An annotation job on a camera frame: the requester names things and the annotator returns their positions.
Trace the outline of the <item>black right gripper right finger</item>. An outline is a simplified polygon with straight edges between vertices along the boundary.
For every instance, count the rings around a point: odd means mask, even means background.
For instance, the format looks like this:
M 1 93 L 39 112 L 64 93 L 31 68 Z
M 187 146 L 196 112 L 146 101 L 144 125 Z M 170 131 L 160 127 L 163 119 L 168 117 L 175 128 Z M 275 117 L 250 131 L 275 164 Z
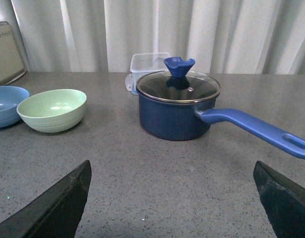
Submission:
M 260 202 L 278 238 L 305 238 L 305 188 L 257 161 L 253 171 Z

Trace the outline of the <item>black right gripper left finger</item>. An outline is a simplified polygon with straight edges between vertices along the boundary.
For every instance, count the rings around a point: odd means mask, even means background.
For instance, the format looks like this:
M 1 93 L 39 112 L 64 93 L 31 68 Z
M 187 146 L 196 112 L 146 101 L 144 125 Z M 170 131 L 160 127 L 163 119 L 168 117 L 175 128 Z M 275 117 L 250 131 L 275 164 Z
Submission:
M 0 223 L 0 238 L 73 238 L 88 199 L 86 160 L 23 209 Z

